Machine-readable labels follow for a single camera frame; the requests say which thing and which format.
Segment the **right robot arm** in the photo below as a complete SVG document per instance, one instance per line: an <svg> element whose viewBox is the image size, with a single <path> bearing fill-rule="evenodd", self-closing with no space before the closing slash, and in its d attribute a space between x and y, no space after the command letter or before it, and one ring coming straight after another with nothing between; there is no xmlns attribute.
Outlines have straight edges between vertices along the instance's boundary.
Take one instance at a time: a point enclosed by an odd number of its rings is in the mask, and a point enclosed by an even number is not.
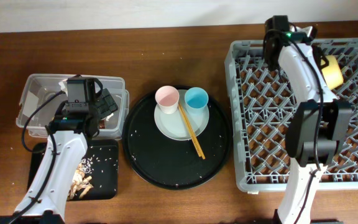
<svg viewBox="0 0 358 224"><path fill-rule="evenodd" d="M353 110L332 91L344 78L336 58L312 44L316 27L297 27L287 16L272 16L264 26L264 60L270 71L285 72L297 103L285 134L290 175L273 222L311 223L319 182L341 151Z"/></svg>

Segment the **gold coffee sachet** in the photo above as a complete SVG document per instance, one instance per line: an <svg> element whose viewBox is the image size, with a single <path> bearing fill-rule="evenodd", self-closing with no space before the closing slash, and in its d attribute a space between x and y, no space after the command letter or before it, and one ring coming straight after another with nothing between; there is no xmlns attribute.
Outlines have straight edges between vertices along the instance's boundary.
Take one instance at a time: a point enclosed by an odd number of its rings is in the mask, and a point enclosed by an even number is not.
<svg viewBox="0 0 358 224"><path fill-rule="evenodd" d="M106 124L105 120L101 120L99 122L99 129L105 129L105 124Z"/></svg>

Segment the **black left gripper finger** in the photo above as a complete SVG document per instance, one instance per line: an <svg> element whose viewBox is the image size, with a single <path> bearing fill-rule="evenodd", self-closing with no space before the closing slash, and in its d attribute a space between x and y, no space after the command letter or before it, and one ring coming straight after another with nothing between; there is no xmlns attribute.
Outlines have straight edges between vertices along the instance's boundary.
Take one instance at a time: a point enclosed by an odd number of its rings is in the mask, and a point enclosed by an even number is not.
<svg viewBox="0 0 358 224"><path fill-rule="evenodd" d="M100 119L104 119L112 113L112 111L111 111L112 97L111 96L107 96L107 97L100 96L96 100L95 105L98 109L98 114L99 114Z"/></svg>
<svg viewBox="0 0 358 224"><path fill-rule="evenodd" d="M101 112L102 113L113 113L118 109L114 98L110 94L107 88L102 90L101 94Z"/></svg>

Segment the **grey round plate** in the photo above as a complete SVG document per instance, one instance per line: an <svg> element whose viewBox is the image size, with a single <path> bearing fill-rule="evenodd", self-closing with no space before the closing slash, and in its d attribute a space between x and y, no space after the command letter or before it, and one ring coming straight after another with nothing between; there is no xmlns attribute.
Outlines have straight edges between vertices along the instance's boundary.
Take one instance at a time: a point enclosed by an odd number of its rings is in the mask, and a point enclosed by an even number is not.
<svg viewBox="0 0 358 224"><path fill-rule="evenodd" d="M191 123L191 126L196 136L199 136L207 127L209 121L209 109L205 107L201 113L190 113L185 106L185 93L187 90L179 90L180 104L183 106L185 113ZM165 114L157 105L154 111L154 120L159 131L166 137L176 141L190 140L191 136L188 133L186 125L181 117L179 110L172 114Z"/></svg>

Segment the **pink plastic cup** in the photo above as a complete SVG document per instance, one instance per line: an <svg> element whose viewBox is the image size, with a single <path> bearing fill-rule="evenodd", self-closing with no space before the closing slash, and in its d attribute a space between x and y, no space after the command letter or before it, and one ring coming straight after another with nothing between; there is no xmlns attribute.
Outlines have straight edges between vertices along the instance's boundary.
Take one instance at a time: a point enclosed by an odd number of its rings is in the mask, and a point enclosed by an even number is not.
<svg viewBox="0 0 358 224"><path fill-rule="evenodd" d="M180 94L173 86L162 86L155 93L158 107L165 114L173 114L178 108Z"/></svg>

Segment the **blue plastic cup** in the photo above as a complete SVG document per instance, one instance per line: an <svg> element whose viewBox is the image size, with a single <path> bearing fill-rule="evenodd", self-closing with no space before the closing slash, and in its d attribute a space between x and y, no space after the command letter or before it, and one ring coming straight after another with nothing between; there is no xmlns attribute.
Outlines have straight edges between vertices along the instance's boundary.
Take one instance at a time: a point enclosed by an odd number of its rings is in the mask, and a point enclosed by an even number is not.
<svg viewBox="0 0 358 224"><path fill-rule="evenodd" d="M207 92L200 87L193 87L185 93L186 110L192 114L200 114L204 111L209 101Z"/></svg>

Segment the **white napkin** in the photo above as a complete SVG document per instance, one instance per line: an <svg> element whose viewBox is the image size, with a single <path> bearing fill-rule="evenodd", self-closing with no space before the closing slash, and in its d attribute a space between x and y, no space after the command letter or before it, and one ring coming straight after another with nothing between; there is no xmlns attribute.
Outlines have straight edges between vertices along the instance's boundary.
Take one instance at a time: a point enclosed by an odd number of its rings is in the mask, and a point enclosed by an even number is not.
<svg viewBox="0 0 358 224"><path fill-rule="evenodd" d="M59 83L61 91L67 93L67 79L60 81Z"/></svg>

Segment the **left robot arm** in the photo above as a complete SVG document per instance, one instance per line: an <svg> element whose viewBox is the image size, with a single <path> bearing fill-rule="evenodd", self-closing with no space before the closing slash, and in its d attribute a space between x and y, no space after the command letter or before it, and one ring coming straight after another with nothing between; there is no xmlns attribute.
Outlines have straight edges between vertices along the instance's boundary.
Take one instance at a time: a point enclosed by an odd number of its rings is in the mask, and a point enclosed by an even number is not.
<svg viewBox="0 0 358 224"><path fill-rule="evenodd" d="M87 150L118 147L114 139L97 138L100 122L117 110L97 78L71 77L56 95L66 95L67 100L45 126L47 145L39 168L14 213L0 216L0 223L63 223L67 198L76 190L73 178Z"/></svg>

